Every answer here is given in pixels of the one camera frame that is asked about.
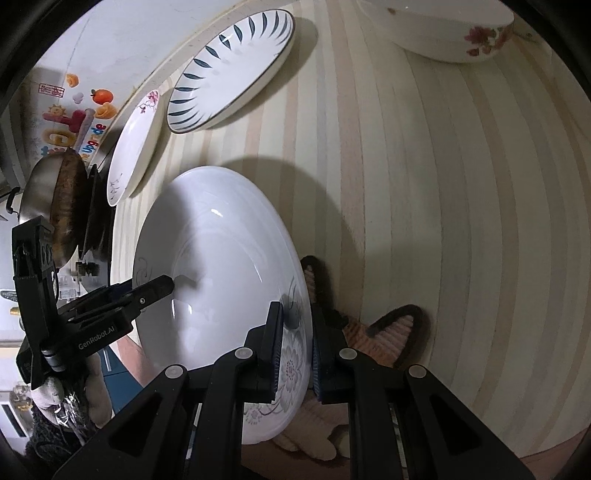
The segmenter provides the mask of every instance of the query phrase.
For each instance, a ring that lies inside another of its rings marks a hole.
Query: wooden table
[[[161,92],[214,30],[272,5],[248,1],[196,35]],[[326,260],[341,311],[371,323],[424,307],[422,363],[518,455],[573,437],[591,419],[591,144],[547,53],[516,38],[492,60],[444,64],[385,40],[351,0],[287,8],[298,38],[257,98],[218,128],[163,129],[117,207],[111,280],[132,276],[172,179],[231,168],[267,195],[300,255]],[[120,353],[146,382],[130,337]]]

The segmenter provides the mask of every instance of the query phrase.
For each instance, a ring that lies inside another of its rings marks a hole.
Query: screw
[[[343,360],[353,360],[357,357],[357,352],[355,350],[353,350],[352,348],[343,348],[339,352],[339,356]]]
[[[183,367],[180,365],[170,365],[164,374],[168,378],[178,378],[183,374]]]
[[[408,374],[414,378],[425,378],[427,370],[422,365],[413,365],[408,369]]]
[[[241,346],[234,352],[234,355],[236,355],[236,358],[239,358],[240,360],[246,360],[247,358],[252,357],[252,350],[247,346]]]

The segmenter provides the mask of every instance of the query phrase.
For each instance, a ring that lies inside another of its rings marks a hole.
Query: blue leaf pattern plate
[[[248,103],[275,76],[294,40],[294,17],[267,10],[219,33],[189,62],[168,103],[177,134],[209,128]]]

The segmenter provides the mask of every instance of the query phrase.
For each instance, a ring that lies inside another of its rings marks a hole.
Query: white bowl
[[[133,285],[169,275],[170,301],[137,320],[158,372],[214,363],[244,345],[280,300],[288,315],[274,404],[245,407],[242,442],[279,434],[298,410],[310,376],[311,311],[296,250],[263,193],[238,173],[199,167],[174,179],[152,205],[135,251]]]
[[[359,6],[402,48],[452,63],[495,56],[510,38],[514,20],[498,0],[359,0]]]

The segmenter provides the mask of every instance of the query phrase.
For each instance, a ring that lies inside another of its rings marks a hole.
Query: plate
[[[220,32],[178,79],[168,103],[170,129],[209,128],[246,105],[285,62],[294,24],[288,11],[267,10]]]
[[[198,167],[174,179],[142,226],[133,285],[174,279],[172,297],[137,320],[141,345],[158,372],[214,363],[244,345],[267,320],[269,304],[286,313],[280,378],[272,404],[247,404],[242,443],[279,434],[298,410],[310,376],[311,311],[291,238],[264,194],[221,167]]]
[[[107,200],[114,207],[138,187],[156,148],[164,108],[158,90],[131,112],[115,146],[107,178]]]

